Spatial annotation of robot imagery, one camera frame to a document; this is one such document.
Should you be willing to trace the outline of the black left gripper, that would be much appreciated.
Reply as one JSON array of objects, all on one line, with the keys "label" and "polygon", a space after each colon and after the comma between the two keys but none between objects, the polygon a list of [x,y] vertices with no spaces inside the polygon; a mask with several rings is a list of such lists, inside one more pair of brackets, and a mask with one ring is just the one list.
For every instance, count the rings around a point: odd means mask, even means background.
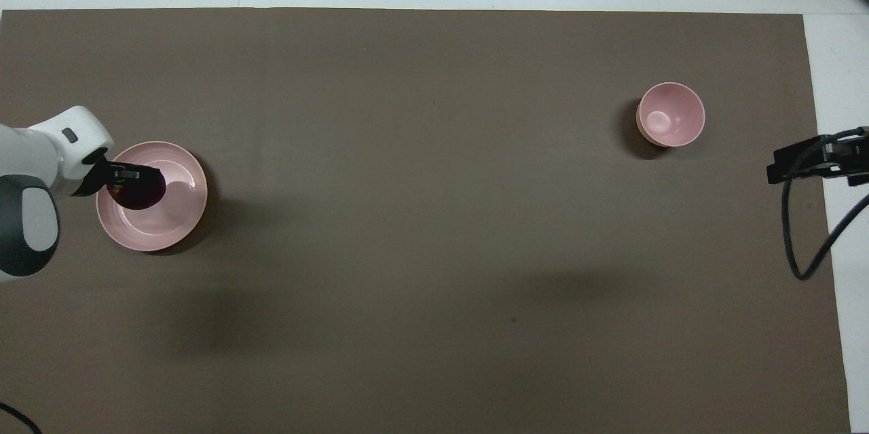
[{"label": "black left gripper", "polygon": [[74,198],[93,196],[105,186],[164,185],[164,175],[158,168],[138,164],[114,164],[99,159],[71,194]]}]

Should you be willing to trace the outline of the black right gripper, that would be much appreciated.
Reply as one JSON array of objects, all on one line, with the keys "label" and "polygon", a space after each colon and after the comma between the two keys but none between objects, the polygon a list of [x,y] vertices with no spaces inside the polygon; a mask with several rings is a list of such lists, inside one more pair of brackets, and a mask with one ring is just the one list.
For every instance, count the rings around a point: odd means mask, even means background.
[{"label": "black right gripper", "polygon": [[770,185],[784,183],[788,176],[795,179],[822,176],[826,179],[842,178],[850,187],[868,183],[868,137],[850,136],[826,142],[813,148],[820,138],[808,138],[773,150],[773,162],[766,166],[766,181]]}]

